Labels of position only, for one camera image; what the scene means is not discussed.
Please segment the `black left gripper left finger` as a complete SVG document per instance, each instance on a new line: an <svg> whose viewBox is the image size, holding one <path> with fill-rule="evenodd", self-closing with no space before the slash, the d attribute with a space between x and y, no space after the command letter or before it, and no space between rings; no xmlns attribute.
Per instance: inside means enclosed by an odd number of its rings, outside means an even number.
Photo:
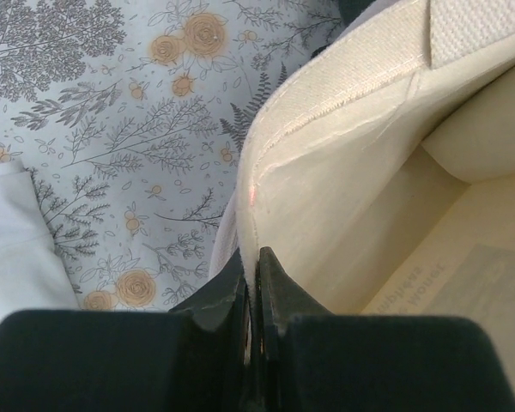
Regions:
<svg viewBox="0 0 515 412"><path fill-rule="evenodd" d="M246 321L239 254L169 312L16 312L0 411L239 411Z"/></svg>

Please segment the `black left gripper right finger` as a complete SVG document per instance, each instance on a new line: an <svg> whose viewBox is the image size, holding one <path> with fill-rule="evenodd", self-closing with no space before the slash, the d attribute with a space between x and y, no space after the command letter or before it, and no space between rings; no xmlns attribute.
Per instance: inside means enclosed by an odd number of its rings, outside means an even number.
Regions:
<svg viewBox="0 0 515 412"><path fill-rule="evenodd" d="M333 314L269 247L256 285L269 411L515 411L493 344L467 318Z"/></svg>

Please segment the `beige canvas tote bag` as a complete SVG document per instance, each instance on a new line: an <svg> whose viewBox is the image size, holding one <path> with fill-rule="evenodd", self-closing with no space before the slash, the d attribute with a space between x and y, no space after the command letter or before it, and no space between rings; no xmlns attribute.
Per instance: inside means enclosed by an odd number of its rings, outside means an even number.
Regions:
<svg viewBox="0 0 515 412"><path fill-rule="evenodd" d="M477 322L515 375L515 1L377 1L253 120L210 263Z"/></svg>

